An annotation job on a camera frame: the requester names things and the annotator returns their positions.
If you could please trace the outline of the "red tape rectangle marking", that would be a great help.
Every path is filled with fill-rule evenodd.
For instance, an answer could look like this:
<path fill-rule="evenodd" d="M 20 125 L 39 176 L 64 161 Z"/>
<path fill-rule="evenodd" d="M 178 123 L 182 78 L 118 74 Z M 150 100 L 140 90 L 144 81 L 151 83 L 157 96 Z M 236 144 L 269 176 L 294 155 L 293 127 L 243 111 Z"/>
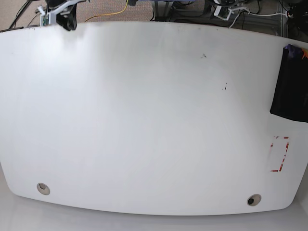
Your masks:
<path fill-rule="evenodd" d="M 275 136 L 269 152 L 268 171 L 281 172 L 290 143 L 290 137 Z"/>

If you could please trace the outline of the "left table grommet hole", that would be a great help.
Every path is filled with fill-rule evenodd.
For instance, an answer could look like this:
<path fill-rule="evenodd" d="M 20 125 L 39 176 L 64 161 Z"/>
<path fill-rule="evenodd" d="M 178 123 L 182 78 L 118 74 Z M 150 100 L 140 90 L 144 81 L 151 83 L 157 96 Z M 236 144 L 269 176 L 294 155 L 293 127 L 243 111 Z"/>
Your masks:
<path fill-rule="evenodd" d="M 42 194 L 42 195 L 49 195 L 50 194 L 50 189 L 49 187 L 44 184 L 44 183 L 38 183 L 37 184 L 37 190 Z"/>

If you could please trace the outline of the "table grommet hole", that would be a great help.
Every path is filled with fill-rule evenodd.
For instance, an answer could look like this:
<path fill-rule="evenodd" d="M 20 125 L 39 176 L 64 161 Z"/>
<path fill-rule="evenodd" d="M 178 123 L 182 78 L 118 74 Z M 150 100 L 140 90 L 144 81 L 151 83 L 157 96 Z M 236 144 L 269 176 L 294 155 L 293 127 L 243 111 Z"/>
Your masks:
<path fill-rule="evenodd" d="M 44 184 L 44 183 L 38 183 L 37 184 L 37 190 L 42 194 L 42 195 L 49 195 L 50 194 L 50 189 L 49 187 Z"/>
<path fill-rule="evenodd" d="M 249 206 L 256 206 L 260 203 L 262 197 L 260 194 L 254 194 L 251 195 L 248 199 L 247 199 L 247 204 Z"/>

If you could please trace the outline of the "aluminium frame stand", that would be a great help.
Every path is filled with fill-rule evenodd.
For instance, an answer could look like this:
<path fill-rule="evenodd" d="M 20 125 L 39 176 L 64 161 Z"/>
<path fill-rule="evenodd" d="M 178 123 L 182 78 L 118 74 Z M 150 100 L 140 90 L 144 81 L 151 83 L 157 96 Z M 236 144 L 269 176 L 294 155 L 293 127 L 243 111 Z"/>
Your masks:
<path fill-rule="evenodd" d="M 175 22 L 175 11 L 194 3 L 193 0 L 151 0 L 153 22 Z"/>

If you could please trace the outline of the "black t-shirt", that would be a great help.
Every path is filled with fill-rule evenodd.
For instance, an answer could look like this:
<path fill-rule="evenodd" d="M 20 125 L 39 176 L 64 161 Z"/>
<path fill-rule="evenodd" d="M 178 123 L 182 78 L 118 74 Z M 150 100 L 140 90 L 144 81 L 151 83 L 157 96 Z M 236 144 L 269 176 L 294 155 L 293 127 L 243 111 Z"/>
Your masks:
<path fill-rule="evenodd" d="M 292 121 L 308 121 L 308 51 L 294 45 L 283 49 L 270 113 Z"/>

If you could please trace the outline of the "right table grommet hole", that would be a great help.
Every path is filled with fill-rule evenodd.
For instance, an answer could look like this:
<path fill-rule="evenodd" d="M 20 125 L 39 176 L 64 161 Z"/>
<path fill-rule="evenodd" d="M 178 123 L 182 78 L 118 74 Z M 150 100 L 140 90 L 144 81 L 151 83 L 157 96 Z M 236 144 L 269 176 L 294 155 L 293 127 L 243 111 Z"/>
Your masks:
<path fill-rule="evenodd" d="M 260 194 L 254 194 L 251 195 L 248 199 L 247 199 L 247 204 L 249 206 L 256 206 L 260 203 L 262 197 Z"/>

